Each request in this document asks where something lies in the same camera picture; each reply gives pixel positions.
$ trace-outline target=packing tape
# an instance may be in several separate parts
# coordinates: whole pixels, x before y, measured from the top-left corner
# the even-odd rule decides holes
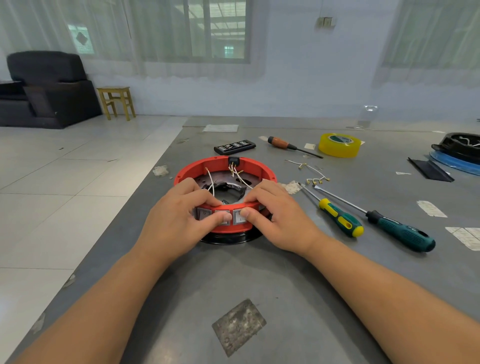
[[[353,158],[357,155],[361,140],[351,135],[328,133],[320,137],[318,149],[329,156]]]

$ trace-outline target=red circular housing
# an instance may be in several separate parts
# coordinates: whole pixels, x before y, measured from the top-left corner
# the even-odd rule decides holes
[[[276,181],[276,176],[272,172],[270,168],[268,168],[265,164],[260,163],[254,159],[240,157],[240,164],[236,167],[237,171],[243,170],[243,172],[251,174],[253,176],[258,177],[259,180],[271,180],[274,182]],[[218,172],[218,171],[228,171],[228,156],[218,156],[218,157],[210,157],[201,159],[197,162],[189,164],[188,166],[184,167],[175,177],[173,184],[176,185],[177,183],[183,181],[186,178],[197,178],[199,176],[206,176],[208,177],[207,169],[210,173]],[[230,205],[220,205],[220,206],[210,206],[207,204],[202,204],[197,208],[205,209],[211,211],[213,214],[215,211],[228,211],[233,219],[230,221],[228,225],[221,225],[217,226],[215,229],[212,230],[212,233],[217,234],[229,234],[229,233],[242,233],[252,229],[252,224],[249,222],[242,222],[241,217],[239,216],[239,211],[244,207],[251,207],[256,210],[260,210],[261,204],[257,201],[255,202],[241,202],[235,203]],[[269,215],[270,213],[266,208],[261,210],[261,213],[264,215]]]

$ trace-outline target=white curtain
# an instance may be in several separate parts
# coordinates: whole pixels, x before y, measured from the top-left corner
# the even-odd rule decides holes
[[[480,1],[404,0],[375,81],[480,85]]]
[[[245,73],[250,6],[251,0],[1,0],[0,54],[78,53],[89,74]]]

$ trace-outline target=sofa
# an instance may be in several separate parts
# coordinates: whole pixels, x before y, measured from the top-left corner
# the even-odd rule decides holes
[[[0,126],[63,129],[102,114],[77,54],[17,52],[7,65],[12,82],[0,83]]]

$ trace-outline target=gray workbench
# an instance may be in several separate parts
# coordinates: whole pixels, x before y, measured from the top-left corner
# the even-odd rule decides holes
[[[203,133],[208,118],[187,122],[156,165],[170,175],[149,173],[75,271],[76,282],[62,289],[46,310],[43,330],[63,314],[135,243],[149,209],[172,186],[170,176],[185,165],[214,155],[213,147],[249,139],[254,150],[240,154],[268,165],[280,182],[315,177],[284,159],[306,161],[331,179],[324,188],[365,209],[419,227],[437,241],[428,254],[409,251],[367,223],[358,240],[344,236],[302,191],[294,195],[313,221],[368,258],[419,283],[480,320],[480,252],[465,247],[445,226],[479,227],[480,177],[450,169],[453,183],[423,178],[407,157],[424,159],[442,134],[405,131],[338,130],[366,143],[352,159],[304,157],[261,141],[275,135],[302,147],[317,143],[323,129],[263,126],[240,120],[237,133]],[[397,175],[395,172],[411,175]],[[448,218],[430,217],[416,201],[427,200]],[[356,210],[343,206],[358,216]],[[212,330],[222,315],[250,298],[267,324],[230,358]],[[29,333],[16,357],[40,333]],[[147,298],[122,363],[388,363],[387,357],[328,282],[302,258],[276,249],[264,237],[236,246],[198,244],[176,261]]]

